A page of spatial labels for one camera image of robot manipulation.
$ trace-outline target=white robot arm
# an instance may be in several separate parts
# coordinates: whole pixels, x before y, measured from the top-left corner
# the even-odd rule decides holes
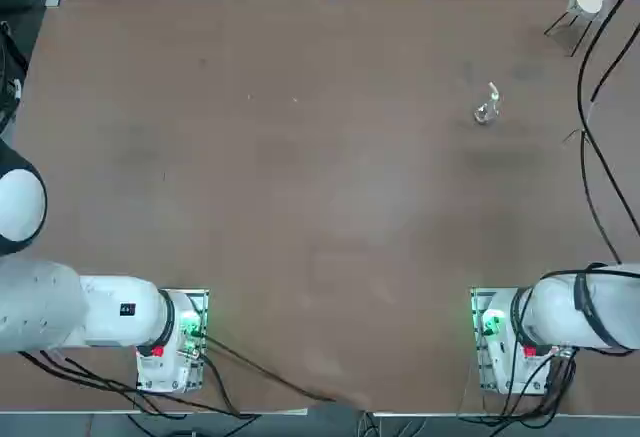
[[[135,346],[139,387],[200,388],[208,292],[79,276],[61,264],[11,255],[37,237],[46,214],[40,174],[0,140],[0,352]]]
[[[496,390],[522,392],[563,348],[640,349],[639,303],[640,264],[552,272],[532,287],[497,289],[479,329]],[[544,393],[548,373],[549,364],[526,392]]]

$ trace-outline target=metal stand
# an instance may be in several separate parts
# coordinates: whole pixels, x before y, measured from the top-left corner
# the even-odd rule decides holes
[[[567,10],[564,14],[562,14],[560,16],[560,18],[558,18],[553,24],[551,24],[551,27],[549,27],[547,30],[544,31],[544,35],[548,36],[549,32],[551,32],[553,29],[555,29],[558,26],[558,24],[562,21],[562,19],[564,19],[568,14],[569,14],[569,11]],[[580,17],[580,16],[579,15],[575,15],[573,17],[573,19],[571,19],[571,22],[569,22],[569,25],[567,25],[567,27],[571,27],[576,22],[576,20],[578,20],[578,17]],[[591,24],[593,24],[593,20],[589,20],[589,23],[587,24],[587,26],[585,27],[584,31],[582,32],[582,35],[578,39],[578,43],[576,45],[574,45],[573,50],[571,51],[571,54],[569,55],[569,57],[573,57],[574,55],[576,55],[576,52],[578,51],[578,48],[580,47],[580,44],[582,44],[582,41],[587,36],[587,33],[589,32],[589,29],[591,28]]]

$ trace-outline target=green led light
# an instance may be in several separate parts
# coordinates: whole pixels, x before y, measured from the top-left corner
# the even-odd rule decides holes
[[[504,320],[504,312],[500,310],[487,310],[482,320],[484,321],[483,335],[496,335],[500,332],[500,327]]]

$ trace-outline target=floor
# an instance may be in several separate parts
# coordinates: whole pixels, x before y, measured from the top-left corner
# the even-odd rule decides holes
[[[359,414],[340,406],[323,406],[313,409],[306,417],[267,415],[247,426],[236,435],[239,437],[267,436],[352,436],[356,434]],[[136,417],[151,434],[164,437],[173,431],[198,430],[205,436],[223,436],[239,424],[231,418],[201,414],[189,416],[184,421],[168,422],[153,418]],[[403,437],[440,435],[488,436],[490,429],[477,428],[453,417],[384,418],[382,437],[397,437],[405,426]],[[40,437],[64,435],[65,437],[141,437],[143,433],[122,415],[0,415],[3,437]],[[503,436],[537,435],[545,437],[633,435],[640,429],[637,419],[558,417],[544,430],[533,431],[521,426],[507,429]]]

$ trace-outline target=white round object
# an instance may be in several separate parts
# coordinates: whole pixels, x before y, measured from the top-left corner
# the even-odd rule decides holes
[[[28,170],[0,177],[0,236],[13,242],[29,239],[40,227],[45,207],[44,188]]]
[[[597,14],[602,10],[603,0],[576,0],[576,2],[587,14]]]

